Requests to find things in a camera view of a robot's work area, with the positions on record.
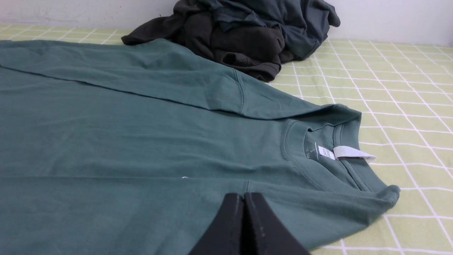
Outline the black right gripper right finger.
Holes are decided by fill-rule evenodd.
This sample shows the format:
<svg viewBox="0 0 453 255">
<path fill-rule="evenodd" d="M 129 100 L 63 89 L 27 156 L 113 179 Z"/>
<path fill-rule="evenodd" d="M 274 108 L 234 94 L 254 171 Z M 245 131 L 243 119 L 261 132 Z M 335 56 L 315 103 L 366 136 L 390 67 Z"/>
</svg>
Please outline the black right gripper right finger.
<svg viewBox="0 0 453 255">
<path fill-rule="evenodd" d="M 260 193 L 244 195 L 244 255 L 309 255 Z"/>
</svg>

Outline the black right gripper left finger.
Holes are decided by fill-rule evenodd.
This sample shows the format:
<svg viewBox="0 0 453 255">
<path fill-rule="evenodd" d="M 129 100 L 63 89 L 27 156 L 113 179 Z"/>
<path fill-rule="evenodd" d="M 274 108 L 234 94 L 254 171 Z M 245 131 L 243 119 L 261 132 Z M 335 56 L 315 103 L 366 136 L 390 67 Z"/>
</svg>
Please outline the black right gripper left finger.
<svg viewBox="0 0 453 255">
<path fill-rule="evenodd" d="M 237 193 L 226 194 L 214 220 L 189 254 L 239 255 L 243 213 L 243 197 Z"/>
</svg>

